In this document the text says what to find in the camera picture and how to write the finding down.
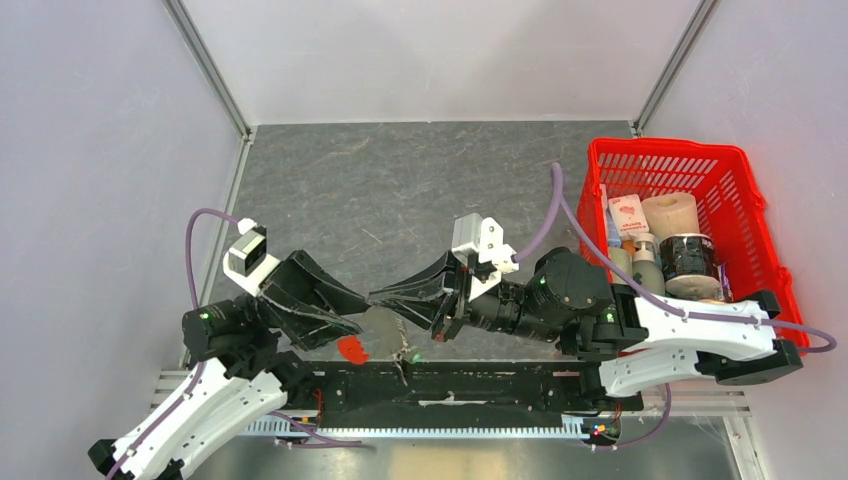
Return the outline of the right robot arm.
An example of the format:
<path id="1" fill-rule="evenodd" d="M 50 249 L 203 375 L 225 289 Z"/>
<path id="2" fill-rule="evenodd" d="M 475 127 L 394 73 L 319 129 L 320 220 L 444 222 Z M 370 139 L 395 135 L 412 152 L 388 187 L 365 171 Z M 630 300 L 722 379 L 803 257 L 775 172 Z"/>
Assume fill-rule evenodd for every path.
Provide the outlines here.
<path id="1" fill-rule="evenodd" d="M 463 260 L 449 252 L 368 300 L 438 342 L 474 327 L 552 344 L 586 365 L 577 395 L 591 409 L 694 378 L 769 383 L 803 365 L 798 348 L 772 326 L 779 307 L 769 292 L 737 303 L 640 294 L 564 247 L 545 254 L 522 284 L 476 255 Z"/>

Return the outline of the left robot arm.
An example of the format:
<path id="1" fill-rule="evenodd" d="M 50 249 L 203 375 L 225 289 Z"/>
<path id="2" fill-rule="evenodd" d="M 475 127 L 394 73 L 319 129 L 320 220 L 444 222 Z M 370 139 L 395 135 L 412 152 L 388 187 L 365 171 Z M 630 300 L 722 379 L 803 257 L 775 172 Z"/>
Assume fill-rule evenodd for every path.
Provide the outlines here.
<path id="1" fill-rule="evenodd" d="M 284 260 L 229 250 L 222 269 L 243 294 L 184 315 L 184 342 L 197 363 L 138 426 L 89 448 L 105 478 L 188 478 L 255 420 L 319 398 L 313 369 L 295 351 L 279 351 L 281 335 L 313 350 L 361 331 L 349 318 L 367 309 L 365 298 L 303 250 Z"/>

